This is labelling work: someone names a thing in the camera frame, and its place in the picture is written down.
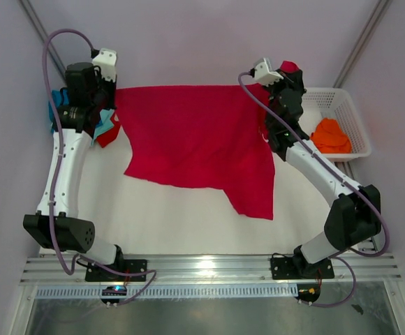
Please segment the right corner aluminium post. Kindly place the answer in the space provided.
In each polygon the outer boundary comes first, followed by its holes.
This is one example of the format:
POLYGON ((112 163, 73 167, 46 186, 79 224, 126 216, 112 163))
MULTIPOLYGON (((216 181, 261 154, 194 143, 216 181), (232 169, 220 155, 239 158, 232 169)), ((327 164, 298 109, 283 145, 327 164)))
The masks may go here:
POLYGON ((392 0, 378 0, 376 2, 358 36, 358 39, 353 44, 350 53, 334 81, 334 88, 342 88, 346 83, 391 4, 392 0))

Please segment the corner aluminium post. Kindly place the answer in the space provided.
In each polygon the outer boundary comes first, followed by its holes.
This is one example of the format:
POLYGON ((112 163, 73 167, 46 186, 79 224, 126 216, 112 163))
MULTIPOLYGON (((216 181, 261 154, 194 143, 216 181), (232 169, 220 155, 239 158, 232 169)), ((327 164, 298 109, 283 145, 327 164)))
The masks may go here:
POLYGON ((334 88, 342 88, 346 83, 391 4, 392 0, 378 0, 376 2, 358 36, 358 39, 353 44, 350 53, 334 81, 334 88))
MULTIPOLYGON (((30 0, 17 0, 16 2, 22 9, 23 13, 25 14, 28 22, 30 23, 32 29, 35 31, 39 40, 41 41, 42 44, 44 44, 44 42, 47 40, 48 32, 45 29, 33 4, 31 3, 30 0)), ((59 74, 62 82, 65 84, 66 83, 66 78, 65 78, 66 67, 65 67, 63 61, 61 60, 61 57, 59 56, 59 53, 57 52, 57 50, 53 44, 50 44, 50 46, 48 47, 47 54, 50 58, 50 61, 53 63, 55 70, 59 74)))

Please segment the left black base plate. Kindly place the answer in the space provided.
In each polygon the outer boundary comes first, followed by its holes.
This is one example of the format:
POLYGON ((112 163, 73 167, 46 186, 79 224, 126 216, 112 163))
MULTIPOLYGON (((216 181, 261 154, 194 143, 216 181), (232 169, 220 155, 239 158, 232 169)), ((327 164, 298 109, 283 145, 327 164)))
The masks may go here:
MULTIPOLYGON (((107 271, 99 266, 87 265, 88 270, 85 275, 86 282, 141 282, 146 281, 146 274, 141 276, 120 276, 113 274, 110 271, 107 271)), ((146 260, 122 260, 118 265, 108 265, 108 267, 117 272, 123 274, 137 274, 147 271, 147 261, 146 260)))

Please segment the white plastic basket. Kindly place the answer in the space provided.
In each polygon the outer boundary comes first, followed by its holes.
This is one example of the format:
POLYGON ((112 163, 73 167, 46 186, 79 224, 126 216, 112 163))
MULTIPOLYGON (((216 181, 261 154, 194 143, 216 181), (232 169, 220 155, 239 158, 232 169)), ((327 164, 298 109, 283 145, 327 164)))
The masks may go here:
POLYGON ((323 119, 334 119, 351 142, 349 154, 326 154, 332 162, 347 162, 368 157, 371 145, 358 111, 350 94, 337 88, 308 88, 302 97, 302 130, 310 135, 323 119))

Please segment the right side aluminium rail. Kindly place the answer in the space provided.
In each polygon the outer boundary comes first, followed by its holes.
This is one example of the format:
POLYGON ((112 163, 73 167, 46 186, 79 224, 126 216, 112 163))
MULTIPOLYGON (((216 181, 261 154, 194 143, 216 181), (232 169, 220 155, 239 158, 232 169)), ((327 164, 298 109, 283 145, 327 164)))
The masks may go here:
MULTIPOLYGON (((345 163, 338 163, 338 167, 340 167, 343 172, 350 177, 351 179, 356 179, 351 164, 349 162, 345 163)), ((355 250, 359 251, 360 253, 364 254, 374 254, 378 251, 377 246, 375 245, 375 240, 373 237, 370 237, 362 242, 359 242, 356 246, 353 247, 355 250)))

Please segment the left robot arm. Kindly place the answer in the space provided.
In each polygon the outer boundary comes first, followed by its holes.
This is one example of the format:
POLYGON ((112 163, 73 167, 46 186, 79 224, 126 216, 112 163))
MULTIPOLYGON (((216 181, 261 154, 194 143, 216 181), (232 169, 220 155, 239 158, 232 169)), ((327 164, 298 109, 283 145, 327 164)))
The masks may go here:
POLYGON ((97 60, 71 64, 65 79, 67 103, 57 106, 50 100, 53 152, 45 190, 36 213, 24 216, 23 227, 41 247, 55 251, 60 262, 64 252, 81 255, 116 281, 126 270, 120 248, 99 239, 94 224, 78 211, 84 161, 101 111, 115 108, 116 66, 97 60))

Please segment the left corner aluminium post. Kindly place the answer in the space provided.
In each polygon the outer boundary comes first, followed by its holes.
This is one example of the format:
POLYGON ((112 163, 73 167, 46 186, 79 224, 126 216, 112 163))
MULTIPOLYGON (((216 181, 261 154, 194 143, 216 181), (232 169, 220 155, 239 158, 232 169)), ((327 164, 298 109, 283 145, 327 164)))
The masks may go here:
MULTIPOLYGON (((44 42, 47 40, 48 32, 45 29, 33 4, 31 3, 30 0, 17 0, 16 2, 22 9, 23 13, 25 14, 28 22, 30 23, 32 29, 35 31, 39 40, 41 41, 42 44, 44 44, 44 42)), ((55 70, 59 74, 62 82, 65 84, 66 83, 66 78, 65 78, 66 67, 65 67, 63 61, 61 60, 61 57, 59 56, 59 53, 57 52, 57 50, 53 44, 50 44, 50 46, 48 47, 47 54, 50 58, 50 61, 53 63, 55 70)))

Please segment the left black controller board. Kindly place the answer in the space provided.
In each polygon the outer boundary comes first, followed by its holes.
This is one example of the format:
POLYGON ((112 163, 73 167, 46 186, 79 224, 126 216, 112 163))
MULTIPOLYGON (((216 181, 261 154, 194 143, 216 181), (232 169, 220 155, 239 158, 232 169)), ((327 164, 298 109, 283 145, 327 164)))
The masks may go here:
POLYGON ((101 301, 106 305, 114 305, 123 301, 127 296, 127 288, 122 285, 110 285, 103 288, 101 301))

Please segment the teal folded t shirt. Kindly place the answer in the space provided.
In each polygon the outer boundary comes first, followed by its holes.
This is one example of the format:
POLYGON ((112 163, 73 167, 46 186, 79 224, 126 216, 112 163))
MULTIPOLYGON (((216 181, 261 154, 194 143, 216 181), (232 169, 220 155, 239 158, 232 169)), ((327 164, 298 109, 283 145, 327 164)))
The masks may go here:
POLYGON ((99 133, 99 131, 96 131, 103 123, 105 123, 105 121, 112 115, 112 113, 114 112, 114 110, 102 110, 100 112, 100 117, 101 120, 98 122, 96 129, 94 131, 94 136, 93 136, 93 140, 91 141, 91 144, 94 145, 96 142, 96 133, 99 133))

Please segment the aluminium front rail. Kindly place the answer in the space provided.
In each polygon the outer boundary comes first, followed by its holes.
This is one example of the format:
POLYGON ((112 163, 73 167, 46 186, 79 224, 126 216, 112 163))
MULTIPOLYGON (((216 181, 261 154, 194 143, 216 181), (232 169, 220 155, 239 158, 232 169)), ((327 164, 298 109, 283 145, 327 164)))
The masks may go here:
MULTIPOLYGON (((156 270, 157 284, 271 283, 269 255, 127 255, 129 260, 145 259, 147 268, 156 270)), ((350 281, 351 266, 358 281, 400 281, 402 274, 394 257, 364 258, 346 253, 332 261, 332 282, 350 281)), ((21 285, 78 285, 84 283, 85 268, 76 267, 71 276, 64 273, 50 254, 29 258, 22 271, 21 285)))

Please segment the aluminium rail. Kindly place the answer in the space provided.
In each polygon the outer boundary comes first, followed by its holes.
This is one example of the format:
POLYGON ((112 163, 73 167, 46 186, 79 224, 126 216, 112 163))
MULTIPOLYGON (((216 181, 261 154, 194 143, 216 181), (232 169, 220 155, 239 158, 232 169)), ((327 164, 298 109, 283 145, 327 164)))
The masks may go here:
MULTIPOLYGON (((349 162, 345 163, 338 163, 338 167, 340 167, 343 172, 350 177, 351 179, 356 179, 351 164, 349 162)), ((359 251, 360 253, 364 254, 374 254, 378 251, 377 246, 375 245, 375 240, 373 237, 370 237, 362 242, 359 242, 356 246, 353 247, 355 250, 359 251)))
MULTIPOLYGON (((129 260, 145 259, 147 268, 156 270, 157 284, 271 283, 269 255, 127 255, 129 260)), ((400 281, 402 274, 394 257, 364 258, 346 253, 332 261, 332 282, 350 281, 351 266, 358 281, 400 281)), ((50 254, 29 258, 22 271, 21 285, 78 285, 84 283, 85 268, 76 267, 71 276, 64 273, 50 254)))

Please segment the right black controller board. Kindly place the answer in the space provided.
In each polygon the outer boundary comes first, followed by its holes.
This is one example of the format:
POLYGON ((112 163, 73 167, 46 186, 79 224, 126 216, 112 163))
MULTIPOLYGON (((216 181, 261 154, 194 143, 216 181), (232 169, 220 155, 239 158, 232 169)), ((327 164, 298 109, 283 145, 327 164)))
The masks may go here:
POLYGON ((321 295, 321 289, 317 285, 298 284, 296 300, 300 303, 313 304, 321 295))

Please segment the red folded t shirt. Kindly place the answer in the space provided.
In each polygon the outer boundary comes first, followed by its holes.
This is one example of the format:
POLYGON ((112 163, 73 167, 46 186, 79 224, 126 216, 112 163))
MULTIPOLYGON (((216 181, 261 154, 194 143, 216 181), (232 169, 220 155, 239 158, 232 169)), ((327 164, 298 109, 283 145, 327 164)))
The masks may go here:
POLYGON ((117 139, 121 124, 115 112, 96 131, 96 142, 101 148, 107 147, 117 139))

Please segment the black controller board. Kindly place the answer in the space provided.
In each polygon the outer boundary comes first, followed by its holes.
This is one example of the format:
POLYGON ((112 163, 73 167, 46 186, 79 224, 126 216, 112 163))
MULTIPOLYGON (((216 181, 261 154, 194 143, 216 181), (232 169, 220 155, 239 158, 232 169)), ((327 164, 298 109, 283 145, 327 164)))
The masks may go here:
POLYGON ((106 305, 114 305, 123 301, 127 296, 127 288, 122 285, 110 285, 103 288, 101 301, 106 305))
POLYGON ((313 304, 321 295, 321 289, 317 285, 298 284, 296 300, 300 303, 313 304))

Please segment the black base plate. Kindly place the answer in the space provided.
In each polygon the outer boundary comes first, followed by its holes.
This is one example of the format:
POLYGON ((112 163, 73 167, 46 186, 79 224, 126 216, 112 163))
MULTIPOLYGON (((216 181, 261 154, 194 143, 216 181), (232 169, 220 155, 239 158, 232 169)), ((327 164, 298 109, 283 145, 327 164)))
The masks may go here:
POLYGON ((329 259, 314 264, 308 263, 300 255, 270 256, 270 271, 274 280, 333 279, 335 277, 332 262, 329 259))
MULTIPOLYGON (((85 275, 86 282, 141 282, 146 281, 146 274, 141 276, 120 276, 113 274, 110 271, 107 271, 99 266, 87 265, 88 270, 85 275)), ((108 267, 117 272, 123 274, 137 274, 147 271, 147 261, 146 260, 122 260, 118 265, 108 265, 108 267)))

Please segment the magenta t shirt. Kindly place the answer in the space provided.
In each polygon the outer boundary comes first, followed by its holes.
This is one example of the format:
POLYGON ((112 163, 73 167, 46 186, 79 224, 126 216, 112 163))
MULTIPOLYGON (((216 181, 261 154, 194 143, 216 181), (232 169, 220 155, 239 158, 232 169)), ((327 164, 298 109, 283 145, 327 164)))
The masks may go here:
POLYGON ((223 191, 250 218, 274 217, 274 161, 259 84, 118 89, 116 113, 132 159, 129 177, 223 191))

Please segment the orange t shirt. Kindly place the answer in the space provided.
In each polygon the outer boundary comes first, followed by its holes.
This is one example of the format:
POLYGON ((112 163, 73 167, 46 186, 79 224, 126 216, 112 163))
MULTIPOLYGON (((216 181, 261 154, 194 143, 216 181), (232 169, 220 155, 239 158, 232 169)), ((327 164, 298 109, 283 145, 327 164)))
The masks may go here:
POLYGON ((350 154, 352 144, 334 119, 324 118, 310 135, 310 140, 323 154, 350 154))

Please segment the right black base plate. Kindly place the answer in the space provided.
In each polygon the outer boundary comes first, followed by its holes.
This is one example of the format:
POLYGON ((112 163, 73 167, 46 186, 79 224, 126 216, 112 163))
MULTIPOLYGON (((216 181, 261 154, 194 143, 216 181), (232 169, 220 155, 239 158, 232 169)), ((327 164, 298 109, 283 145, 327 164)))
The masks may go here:
POLYGON ((332 262, 329 259, 314 264, 308 263, 300 255, 270 256, 270 271, 274 280, 333 279, 335 277, 332 262))

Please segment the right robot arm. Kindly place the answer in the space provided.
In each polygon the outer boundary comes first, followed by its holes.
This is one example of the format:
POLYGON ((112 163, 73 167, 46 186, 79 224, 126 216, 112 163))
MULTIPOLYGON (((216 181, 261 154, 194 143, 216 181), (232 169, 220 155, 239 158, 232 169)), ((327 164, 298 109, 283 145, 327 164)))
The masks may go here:
POLYGON ((343 175, 300 127, 306 92, 302 71, 266 70, 258 82, 269 94, 264 125, 271 150, 301 172, 330 207, 323 231, 292 256, 294 273, 308 277, 330 256, 381 232, 381 195, 376 187, 343 175))

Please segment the blue folded t shirt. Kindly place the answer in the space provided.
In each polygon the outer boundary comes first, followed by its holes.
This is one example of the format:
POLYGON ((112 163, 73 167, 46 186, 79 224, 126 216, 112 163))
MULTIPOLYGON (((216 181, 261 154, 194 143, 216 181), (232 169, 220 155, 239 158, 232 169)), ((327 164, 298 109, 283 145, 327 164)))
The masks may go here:
MULTIPOLYGON (((51 95, 52 95, 53 103, 56 108, 58 108, 62 105, 69 104, 68 89, 66 87, 62 87, 62 88, 60 88, 60 90, 52 90, 51 95)), ((51 122, 51 132, 53 132, 54 131, 54 129, 53 129, 54 113, 52 110, 51 103, 48 103, 48 115, 49 115, 49 119, 51 122)))

